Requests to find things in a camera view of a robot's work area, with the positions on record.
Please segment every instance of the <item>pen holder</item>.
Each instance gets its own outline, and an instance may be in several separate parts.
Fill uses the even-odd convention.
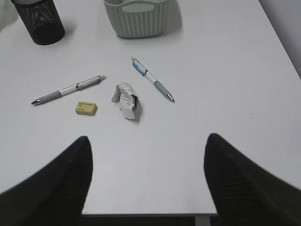
[[[36,44],[53,44],[65,35],[64,27],[53,0],[11,1]]]

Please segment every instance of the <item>gray plastic basket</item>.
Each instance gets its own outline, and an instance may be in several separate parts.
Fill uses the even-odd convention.
[[[110,23],[120,37],[151,37],[165,30],[168,0],[103,1]]]

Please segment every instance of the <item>gray and white pen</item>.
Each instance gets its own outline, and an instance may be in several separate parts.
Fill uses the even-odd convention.
[[[35,101],[33,101],[32,105],[42,104],[42,103],[48,102],[50,100],[54,100],[54,99],[57,99],[59,97],[65,96],[65,95],[67,95],[69,93],[72,93],[74,91],[89,88],[90,86],[93,86],[93,85],[96,85],[96,84],[100,83],[101,80],[104,80],[104,79],[106,79],[106,76],[100,76],[100,75],[96,76],[96,77],[88,79],[86,81],[77,83],[73,86],[69,86],[69,87],[64,88],[62,90],[59,90],[59,91],[56,91],[54,93],[50,93],[46,96],[40,97],[40,98],[36,99]]]

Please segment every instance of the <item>blue and white pen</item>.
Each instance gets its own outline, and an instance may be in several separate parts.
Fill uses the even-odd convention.
[[[143,77],[146,77],[167,99],[174,102],[174,98],[170,92],[136,58],[132,57],[132,61],[134,68]]]

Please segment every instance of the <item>basket handle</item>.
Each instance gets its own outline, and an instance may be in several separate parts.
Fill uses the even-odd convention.
[[[130,1],[129,4],[124,4],[122,6],[120,6],[121,10],[124,13],[147,13],[147,12],[152,12],[155,10],[155,8],[157,6],[159,6],[161,2],[153,2],[153,1],[147,1],[147,0],[134,0],[134,1]]]
[[[146,4],[146,5],[157,6],[166,0],[161,0],[159,2],[152,2],[152,1],[147,1],[147,0],[132,0],[132,1],[127,1],[127,2],[121,3],[119,5],[112,5],[112,4],[108,3],[106,0],[103,0],[103,1],[105,4],[109,5],[110,7],[122,8],[124,6],[134,5],[134,4]]]

